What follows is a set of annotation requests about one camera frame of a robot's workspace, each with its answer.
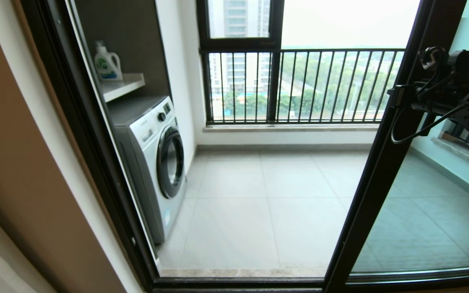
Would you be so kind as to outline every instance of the white shelf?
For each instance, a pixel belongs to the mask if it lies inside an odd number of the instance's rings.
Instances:
[[[113,101],[144,85],[144,74],[142,73],[123,74],[123,80],[121,81],[101,81],[101,89],[106,102]]]

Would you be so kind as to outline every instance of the tiled floor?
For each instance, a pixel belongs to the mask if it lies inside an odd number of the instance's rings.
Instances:
[[[197,154],[162,276],[316,276],[331,260],[368,152]],[[407,157],[354,271],[469,265],[469,195]]]

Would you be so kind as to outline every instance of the washing machine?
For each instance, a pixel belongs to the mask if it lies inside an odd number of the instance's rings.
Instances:
[[[177,217],[184,191],[184,147],[168,96],[119,98],[108,103],[123,165],[149,227],[163,243]]]

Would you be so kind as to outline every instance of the label on detergent bottle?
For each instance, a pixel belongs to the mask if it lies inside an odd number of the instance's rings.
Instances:
[[[96,62],[97,71],[101,75],[102,78],[116,78],[117,74],[110,69],[108,62],[104,58],[97,59]]]

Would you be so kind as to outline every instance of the door frame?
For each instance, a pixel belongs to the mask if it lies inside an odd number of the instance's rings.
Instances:
[[[424,77],[423,70],[413,61],[420,48],[434,45],[450,48],[465,3],[466,0],[421,1],[396,84],[405,84]],[[384,120],[379,126],[329,265],[327,282],[324,282],[324,278],[161,278],[149,250],[149,240],[143,232],[141,219],[136,213],[127,178],[115,152],[105,117],[102,116],[95,98],[91,77],[80,54],[78,36],[71,25],[69,8],[64,1],[57,0],[21,0],[21,5],[71,131],[112,218],[119,240],[146,291],[269,293],[323,290],[331,293],[369,291],[371,286],[375,286],[377,291],[396,291],[406,288],[416,290],[450,287],[459,282],[461,285],[469,285],[469,274],[456,276],[454,279],[439,277],[437,280],[405,282],[402,285],[377,282],[378,276],[374,276],[376,283],[371,283],[372,285],[367,285],[365,281],[358,285],[345,284],[409,148],[405,144],[392,144],[388,137],[396,113],[393,108],[385,112]],[[80,26],[77,15],[74,17]],[[441,24],[440,29],[435,29],[435,24]],[[91,74],[96,78],[92,67]],[[413,133],[422,117],[421,113],[415,111],[405,111],[404,114],[406,123],[399,127],[401,135]]]

